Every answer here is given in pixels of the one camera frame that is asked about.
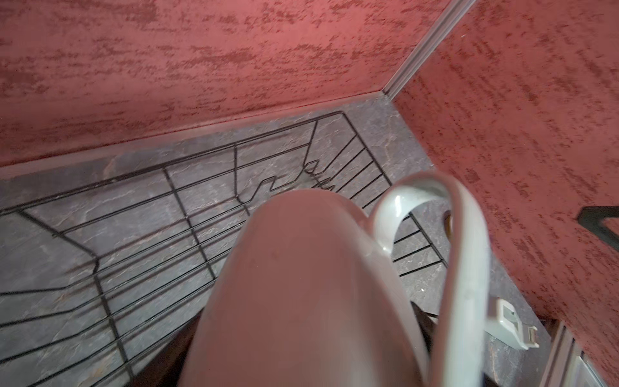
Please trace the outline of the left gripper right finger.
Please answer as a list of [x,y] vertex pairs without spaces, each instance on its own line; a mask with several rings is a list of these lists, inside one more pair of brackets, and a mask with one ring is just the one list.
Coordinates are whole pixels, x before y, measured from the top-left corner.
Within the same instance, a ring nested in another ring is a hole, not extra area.
[[[416,319],[418,321],[419,327],[421,328],[422,336],[424,338],[427,351],[431,353],[433,338],[434,338],[434,330],[437,327],[437,323],[435,323],[425,311],[423,311],[417,304],[414,302],[410,302]],[[491,377],[487,374],[484,374],[484,386],[485,387],[498,387],[498,384],[491,379]]]

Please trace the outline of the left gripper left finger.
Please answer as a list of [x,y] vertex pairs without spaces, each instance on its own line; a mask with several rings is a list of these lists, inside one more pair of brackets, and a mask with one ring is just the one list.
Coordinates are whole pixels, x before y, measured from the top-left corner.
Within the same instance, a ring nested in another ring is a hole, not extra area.
[[201,311],[187,322],[127,386],[176,386],[195,336]]

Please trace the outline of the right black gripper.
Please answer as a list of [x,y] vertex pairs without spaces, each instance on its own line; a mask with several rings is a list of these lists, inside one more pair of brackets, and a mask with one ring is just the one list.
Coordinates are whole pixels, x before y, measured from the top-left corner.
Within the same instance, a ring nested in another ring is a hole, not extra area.
[[577,216],[577,222],[599,240],[615,251],[619,249],[618,234],[604,224],[606,219],[618,218],[618,206],[585,206]]

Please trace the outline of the grey white mug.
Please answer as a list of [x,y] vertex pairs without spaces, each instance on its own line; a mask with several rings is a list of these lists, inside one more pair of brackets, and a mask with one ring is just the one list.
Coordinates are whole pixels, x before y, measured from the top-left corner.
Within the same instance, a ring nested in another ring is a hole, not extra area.
[[[446,198],[453,229],[433,343],[393,264],[398,227]],[[370,214],[327,190],[291,190],[248,219],[201,314],[182,386],[479,386],[490,243],[454,177],[425,172]]]

